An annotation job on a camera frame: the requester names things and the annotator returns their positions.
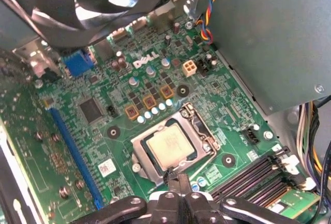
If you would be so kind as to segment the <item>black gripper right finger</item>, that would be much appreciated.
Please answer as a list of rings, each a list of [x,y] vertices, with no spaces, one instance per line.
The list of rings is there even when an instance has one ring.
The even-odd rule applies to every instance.
[[[193,192],[188,175],[180,173],[178,182],[190,219],[189,223],[295,223],[294,219],[255,205],[243,198],[225,197],[213,205],[207,197]]]

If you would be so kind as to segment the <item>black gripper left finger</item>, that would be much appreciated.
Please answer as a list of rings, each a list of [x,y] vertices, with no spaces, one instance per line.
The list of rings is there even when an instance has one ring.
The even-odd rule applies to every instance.
[[[178,223],[185,173],[168,170],[163,176],[167,191],[157,191],[150,200],[128,196],[72,223]]]

